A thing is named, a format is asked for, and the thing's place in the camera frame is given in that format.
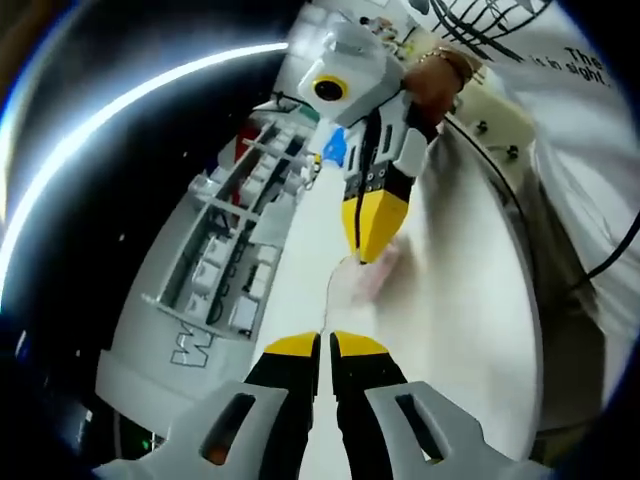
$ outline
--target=bracelet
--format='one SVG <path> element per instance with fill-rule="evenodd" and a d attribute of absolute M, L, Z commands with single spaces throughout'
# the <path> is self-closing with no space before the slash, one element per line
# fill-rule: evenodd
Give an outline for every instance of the bracelet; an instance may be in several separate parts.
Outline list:
<path fill-rule="evenodd" d="M 438 47 L 435 50 L 432 50 L 422 55 L 418 60 L 418 63 L 424 62 L 429 57 L 442 58 L 451 66 L 456 76 L 460 80 L 460 90 L 458 90 L 459 92 L 462 91 L 464 86 L 467 83 L 469 83 L 469 81 L 473 77 L 474 71 L 471 64 L 468 62 L 466 58 L 464 58 L 462 55 L 455 52 L 454 50 L 449 50 L 444 47 Z"/>

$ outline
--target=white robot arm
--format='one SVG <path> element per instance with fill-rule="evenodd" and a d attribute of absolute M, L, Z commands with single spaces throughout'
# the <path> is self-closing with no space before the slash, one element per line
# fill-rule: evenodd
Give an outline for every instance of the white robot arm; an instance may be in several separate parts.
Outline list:
<path fill-rule="evenodd" d="M 337 24 L 298 85 L 322 116 L 347 129 L 342 219 L 352 252 L 372 263 L 398 231 L 435 137 L 402 89 L 404 69 L 360 25 Z"/>
<path fill-rule="evenodd" d="M 95 473 L 105 480 L 300 478 L 314 420 L 320 342 L 319 333 L 308 332 L 267 346 L 244 382 L 227 382 L 195 403 L 172 422 L 159 448 Z M 328 347 L 336 417 L 354 480 L 548 475 L 541 465 L 514 462 L 488 446 L 477 420 L 426 383 L 408 383 L 372 338 L 337 331 Z"/>

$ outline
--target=white panel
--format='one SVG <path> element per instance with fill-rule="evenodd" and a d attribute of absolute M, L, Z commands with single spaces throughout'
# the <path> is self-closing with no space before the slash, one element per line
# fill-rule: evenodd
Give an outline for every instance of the white panel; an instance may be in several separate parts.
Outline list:
<path fill-rule="evenodd" d="M 415 128 L 410 128 L 407 131 L 402 151 L 393 164 L 405 175 L 416 178 L 424 168 L 426 151 L 427 139 Z"/>
<path fill-rule="evenodd" d="M 234 137 L 218 152 L 218 164 L 227 170 L 231 170 L 236 158 L 236 138 Z"/>
<path fill-rule="evenodd" d="M 289 54 L 312 58 L 314 42 L 322 34 L 322 29 L 309 23 L 296 23 L 289 34 Z"/>
<path fill-rule="evenodd" d="M 258 250 L 257 258 L 258 258 L 258 261 L 260 262 L 273 265 L 273 263 L 275 263 L 276 261 L 277 254 L 278 254 L 278 251 L 274 247 L 270 245 L 264 245 L 260 247 L 260 250 Z"/>
<path fill-rule="evenodd" d="M 209 241 L 209 245 L 207 245 L 207 250 L 205 251 L 203 258 L 214 265 L 222 266 L 228 253 L 229 245 L 214 237 Z"/>
<path fill-rule="evenodd" d="M 258 269 L 256 270 L 255 278 L 260 280 L 261 282 L 267 282 L 269 280 L 269 276 L 271 275 L 271 267 L 266 263 L 261 263 L 258 265 Z"/>
<path fill-rule="evenodd" d="M 264 282 L 254 279 L 253 283 L 251 284 L 251 289 L 249 290 L 249 295 L 257 299 L 262 299 L 262 297 L 264 297 L 264 294 L 266 293 L 266 290 L 267 285 Z"/>
<path fill-rule="evenodd" d="M 248 178 L 240 188 L 240 203 L 245 206 L 251 205 L 258 197 L 262 189 L 262 182 L 254 178 Z"/>
<path fill-rule="evenodd" d="M 211 293 L 211 289 L 216 283 L 216 279 L 218 278 L 219 273 L 219 267 L 206 262 L 204 259 L 200 260 L 198 267 L 196 268 L 195 272 L 193 272 L 193 276 L 191 277 L 191 283 L 193 285 L 194 291 L 198 292 L 201 295 L 207 295 Z"/>
<path fill-rule="evenodd" d="M 272 157 L 271 155 L 267 155 L 266 157 L 262 158 L 262 160 L 260 160 L 260 164 L 265 168 L 268 168 L 269 170 L 273 170 L 274 168 L 276 168 L 278 160 L 276 160 L 275 157 Z"/>
<path fill-rule="evenodd" d="M 282 67 L 280 67 L 273 89 L 282 91 L 289 96 L 300 98 L 300 95 L 298 95 L 298 83 L 300 83 L 312 63 L 311 59 L 287 55 L 284 62 L 282 62 Z"/>
<path fill-rule="evenodd" d="M 327 18 L 327 11 L 324 8 L 305 3 L 300 9 L 298 20 L 302 20 L 307 23 L 313 23 L 314 25 L 320 25 Z"/>
<path fill-rule="evenodd" d="M 266 182 L 271 175 L 271 169 L 259 163 L 251 172 L 251 178 L 255 178 L 259 182 Z"/>
<path fill-rule="evenodd" d="M 398 31 L 398 38 L 403 39 L 409 29 L 414 25 L 411 17 L 407 13 L 406 8 L 400 0 L 314 0 L 314 5 L 322 7 L 329 12 L 327 26 L 335 22 L 342 12 L 353 22 L 358 22 L 360 17 L 369 17 L 371 19 L 382 17 L 390 20 L 393 28 Z"/>
<path fill-rule="evenodd" d="M 192 402 L 140 375 L 104 350 L 98 361 L 96 394 L 125 417 L 162 437 L 167 437 L 171 419 Z"/>
<path fill-rule="evenodd" d="M 204 287 L 202 287 L 201 284 L 195 282 L 194 288 L 204 290 Z M 189 301 L 187 302 L 187 306 L 184 308 L 184 313 L 194 320 L 200 320 L 204 322 L 205 318 L 207 317 L 207 307 L 207 300 L 204 298 L 204 296 L 198 293 L 192 293 L 189 297 Z"/>
<path fill-rule="evenodd" d="M 213 180 L 214 182 L 216 182 L 216 183 L 222 184 L 229 177 L 230 173 L 231 173 L 231 169 L 227 169 L 227 168 L 224 168 L 222 166 L 218 166 L 218 167 L 216 167 L 216 169 L 213 171 L 213 173 L 211 174 L 211 176 L 209 178 L 211 180 Z"/>
<path fill-rule="evenodd" d="M 256 318 L 257 311 L 258 304 L 244 295 L 241 295 L 238 300 L 236 300 L 233 312 L 231 312 L 230 325 L 237 329 L 250 331 L 253 328 L 253 321 Z"/>
<path fill-rule="evenodd" d="M 327 18 L 327 28 L 331 28 L 331 26 L 335 25 L 336 23 L 340 23 L 340 22 L 346 22 L 347 19 L 345 18 L 348 17 L 350 19 L 352 19 L 353 21 L 357 21 L 357 19 L 355 17 L 353 17 L 353 13 L 352 12 L 331 12 L 329 14 L 329 17 Z"/>

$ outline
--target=red object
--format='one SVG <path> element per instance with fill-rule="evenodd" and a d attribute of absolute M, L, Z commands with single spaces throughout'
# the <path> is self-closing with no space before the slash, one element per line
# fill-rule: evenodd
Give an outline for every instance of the red object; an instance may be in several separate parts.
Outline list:
<path fill-rule="evenodd" d="M 247 123 L 240 129 L 236 136 L 236 153 L 234 156 L 234 163 L 242 158 L 242 155 L 249 149 L 249 145 L 246 145 L 242 140 L 255 140 L 260 135 L 260 129 L 254 125 Z M 236 190 L 231 194 L 231 203 L 234 205 L 240 204 L 240 193 Z"/>

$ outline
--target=white cloth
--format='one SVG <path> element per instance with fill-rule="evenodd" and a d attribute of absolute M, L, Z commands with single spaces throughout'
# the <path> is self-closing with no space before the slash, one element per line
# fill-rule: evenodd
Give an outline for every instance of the white cloth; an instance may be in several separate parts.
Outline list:
<path fill-rule="evenodd" d="M 401 1 L 423 28 L 483 61 L 531 115 L 533 168 L 584 270 L 600 264 L 640 210 L 640 148 L 625 101 L 588 41 L 555 2 Z M 632 341 L 640 239 L 593 285 L 594 320 Z"/>

